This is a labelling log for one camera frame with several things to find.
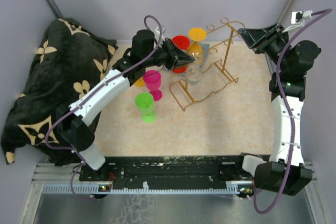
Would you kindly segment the red plastic wine glass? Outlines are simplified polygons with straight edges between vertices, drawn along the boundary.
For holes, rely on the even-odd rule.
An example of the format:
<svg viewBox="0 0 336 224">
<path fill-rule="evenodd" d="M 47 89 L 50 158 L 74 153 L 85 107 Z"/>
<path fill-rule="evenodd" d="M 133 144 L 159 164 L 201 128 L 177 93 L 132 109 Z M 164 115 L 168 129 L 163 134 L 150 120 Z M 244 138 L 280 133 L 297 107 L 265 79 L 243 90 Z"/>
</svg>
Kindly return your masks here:
<svg viewBox="0 0 336 224">
<path fill-rule="evenodd" d="M 190 40 L 186 36 L 177 35 L 172 38 L 172 42 L 175 46 L 186 53 L 187 48 L 190 46 Z M 176 68 L 173 70 L 174 73 L 182 74 L 187 70 L 188 65 L 184 65 L 182 67 Z"/>
</svg>

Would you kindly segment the clear glass wine glass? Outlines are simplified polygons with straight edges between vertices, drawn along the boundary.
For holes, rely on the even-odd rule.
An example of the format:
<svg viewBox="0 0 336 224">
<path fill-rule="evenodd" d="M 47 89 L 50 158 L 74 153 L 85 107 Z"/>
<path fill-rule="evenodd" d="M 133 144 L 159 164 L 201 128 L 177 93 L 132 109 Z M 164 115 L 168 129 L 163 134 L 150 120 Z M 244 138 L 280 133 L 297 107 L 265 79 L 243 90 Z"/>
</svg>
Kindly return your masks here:
<svg viewBox="0 0 336 224">
<path fill-rule="evenodd" d="M 195 61 L 188 65 L 185 76 L 188 83 L 195 84 L 202 78 L 201 64 L 203 56 L 199 52 L 192 52 L 190 55 L 195 59 Z"/>
</svg>

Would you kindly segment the orange plastic wine glass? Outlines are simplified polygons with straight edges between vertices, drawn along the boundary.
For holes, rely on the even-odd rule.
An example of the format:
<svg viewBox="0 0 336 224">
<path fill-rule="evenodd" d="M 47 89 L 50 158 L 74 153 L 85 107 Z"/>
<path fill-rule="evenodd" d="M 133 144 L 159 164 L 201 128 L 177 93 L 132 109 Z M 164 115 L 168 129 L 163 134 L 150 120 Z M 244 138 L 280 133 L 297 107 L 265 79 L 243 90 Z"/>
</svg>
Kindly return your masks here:
<svg viewBox="0 0 336 224">
<path fill-rule="evenodd" d="M 191 40 L 186 53 L 192 56 L 196 65 L 201 65 L 203 62 L 203 49 L 200 44 L 206 38 L 206 31 L 201 27 L 193 27 L 188 31 L 188 37 Z"/>
</svg>

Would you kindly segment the pink plastic wine glass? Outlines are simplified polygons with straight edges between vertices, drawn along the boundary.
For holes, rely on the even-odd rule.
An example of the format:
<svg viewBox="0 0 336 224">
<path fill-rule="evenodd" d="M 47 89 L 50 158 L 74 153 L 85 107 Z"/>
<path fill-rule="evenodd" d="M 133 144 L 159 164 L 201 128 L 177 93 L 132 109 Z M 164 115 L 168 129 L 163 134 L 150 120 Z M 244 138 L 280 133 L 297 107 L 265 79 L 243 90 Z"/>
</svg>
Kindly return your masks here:
<svg viewBox="0 0 336 224">
<path fill-rule="evenodd" d="M 152 94 L 154 101 L 161 100 L 163 97 L 162 91 L 160 90 L 161 74 L 157 70 L 149 70 L 143 76 L 143 80 L 150 94 Z"/>
</svg>

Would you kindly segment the yellow plastic wine glass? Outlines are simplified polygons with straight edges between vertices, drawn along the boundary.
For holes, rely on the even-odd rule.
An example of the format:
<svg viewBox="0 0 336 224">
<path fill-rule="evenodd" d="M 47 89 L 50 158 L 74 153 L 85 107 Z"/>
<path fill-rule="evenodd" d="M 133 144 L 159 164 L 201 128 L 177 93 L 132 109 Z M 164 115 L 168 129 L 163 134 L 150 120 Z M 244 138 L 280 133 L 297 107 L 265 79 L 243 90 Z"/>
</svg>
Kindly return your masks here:
<svg viewBox="0 0 336 224">
<path fill-rule="evenodd" d="M 135 83 L 134 83 L 135 87 L 141 88 L 145 86 L 145 82 L 143 80 L 143 78 L 139 78 Z"/>
</svg>

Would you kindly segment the green plastic wine glass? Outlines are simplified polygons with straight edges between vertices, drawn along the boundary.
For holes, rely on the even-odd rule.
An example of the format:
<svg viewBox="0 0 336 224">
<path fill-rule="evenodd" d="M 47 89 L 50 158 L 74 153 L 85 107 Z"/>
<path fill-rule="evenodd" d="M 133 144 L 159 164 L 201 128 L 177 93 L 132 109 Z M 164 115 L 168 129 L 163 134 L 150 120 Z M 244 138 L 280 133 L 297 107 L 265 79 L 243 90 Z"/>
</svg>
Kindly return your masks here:
<svg viewBox="0 0 336 224">
<path fill-rule="evenodd" d="M 141 119 L 145 123 L 153 123 L 156 120 L 154 111 L 154 98 L 149 92 L 139 93 L 135 98 L 135 105 L 141 113 Z"/>
</svg>

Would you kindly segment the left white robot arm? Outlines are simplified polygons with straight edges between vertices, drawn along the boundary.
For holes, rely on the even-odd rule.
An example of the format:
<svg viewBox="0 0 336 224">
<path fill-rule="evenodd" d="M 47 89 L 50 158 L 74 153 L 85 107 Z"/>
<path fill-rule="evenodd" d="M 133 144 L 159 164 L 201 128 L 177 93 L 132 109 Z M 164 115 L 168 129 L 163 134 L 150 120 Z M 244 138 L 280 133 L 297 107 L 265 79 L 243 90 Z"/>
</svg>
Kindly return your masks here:
<svg viewBox="0 0 336 224">
<path fill-rule="evenodd" d="M 96 86 L 66 111 L 57 109 L 57 132 L 91 168 L 93 177 L 106 179 L 109 167 L 104 164 L 106 159 L 95 146 L 95 135 L 89 129 L 93 120 L 114 98 L 143 77 L 148 67 L 164 66 L 173 70 L 194 60 L 171 39 L 147 29 L 139 30 L 132 38 L 131 47 Z"/>
</svg>

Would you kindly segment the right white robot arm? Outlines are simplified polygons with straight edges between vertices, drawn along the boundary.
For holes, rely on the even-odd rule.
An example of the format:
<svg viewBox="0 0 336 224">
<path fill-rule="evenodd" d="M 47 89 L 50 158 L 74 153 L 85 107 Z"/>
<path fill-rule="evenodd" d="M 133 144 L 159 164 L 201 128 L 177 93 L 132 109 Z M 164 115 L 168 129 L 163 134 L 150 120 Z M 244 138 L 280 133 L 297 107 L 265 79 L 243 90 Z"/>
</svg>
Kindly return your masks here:
<svg viewBox="0 0 336 224">
<path fill-rule="evenodd" d="M 321 53 L 314 42 L 303 40 L 294 47 L 288 32 L 278 23 L 262 29 L 240 28 L 239 35 L 256 54 L 267 54 L 280 63 L 271 76 L 269 91 L 275 113 L 273 151 L 268 161 L 253 154 L 242 154 L 234 167 L 242 180 L 251 175 L 258 189 L 294 196 L 312 180 L 312 170 L 305 168 L 300 144 L 301 111 L 306 92 L 306 74 Z"/>
</svg>

